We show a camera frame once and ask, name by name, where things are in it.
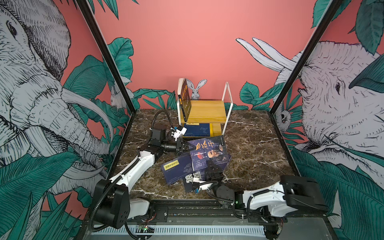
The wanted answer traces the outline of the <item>blue book with yellow label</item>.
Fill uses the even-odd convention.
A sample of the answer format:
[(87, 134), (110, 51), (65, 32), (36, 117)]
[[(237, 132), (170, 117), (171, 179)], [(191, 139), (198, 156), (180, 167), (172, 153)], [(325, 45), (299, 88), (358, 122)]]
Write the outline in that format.
[(187, 129), (184, 134), (186, 138), (205, 138), (211, 136), (210, 124), (184, 124), (183, 127)]

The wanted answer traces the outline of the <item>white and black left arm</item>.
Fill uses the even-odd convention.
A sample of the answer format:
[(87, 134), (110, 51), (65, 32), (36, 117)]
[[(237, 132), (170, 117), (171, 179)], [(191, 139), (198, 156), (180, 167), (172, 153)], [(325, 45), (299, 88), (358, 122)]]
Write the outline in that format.
[(131, 200), (130, 191), (163, 153), (178, 155), (189, 150), (188, 144), (183, 142), (186, 131), (182, 126), (172, 128), (173, 139), (167, 140), (165, 129), (151, 128), (149, 140), (137, 149), (135, 159), (115, 176), (96, 184), (88, 222), (90, 232), (98, 232), (107, 227), (120, 229), (128, 219), (147, 213), (149, 201)]

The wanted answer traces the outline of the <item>dark blue book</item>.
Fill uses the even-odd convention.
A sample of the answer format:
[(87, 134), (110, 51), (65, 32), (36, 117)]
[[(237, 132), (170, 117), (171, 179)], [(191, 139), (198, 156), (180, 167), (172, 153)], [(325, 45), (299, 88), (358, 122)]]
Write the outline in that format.
[(189, 153), (178, 156), (161, 166), (164, 178), (168, 185), (172, 185), (179, 179), (193, 173), (192, 158)]

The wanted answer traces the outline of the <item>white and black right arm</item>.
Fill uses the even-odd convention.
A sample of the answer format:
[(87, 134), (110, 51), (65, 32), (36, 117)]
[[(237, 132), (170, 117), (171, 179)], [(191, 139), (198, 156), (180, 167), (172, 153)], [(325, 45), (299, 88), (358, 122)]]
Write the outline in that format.
[(296, 211), (303, 214), (325, 214), (329, 210), (319, 183), (312, 178), (282, 175), (271, 186), (236, 192), (223, 183), (223, 170), (219, 166), (211, 164), (205, 173), (205, 180), (198, 176), (190, 179), (193, 190), (206, 191), (219, 204), (231, 209), (239, 219), (258, 216), (268, 221)]

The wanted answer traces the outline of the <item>dark book with portrait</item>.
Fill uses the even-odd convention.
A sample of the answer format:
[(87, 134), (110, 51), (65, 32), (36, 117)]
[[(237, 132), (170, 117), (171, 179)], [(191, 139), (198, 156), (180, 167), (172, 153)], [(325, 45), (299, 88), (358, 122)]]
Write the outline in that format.
[(199, 171), (207, 168), (208, 161), (216, 165), (226, 164), (230, 161), (224, 136), (201, 138), (188, 141), (192, 168)]

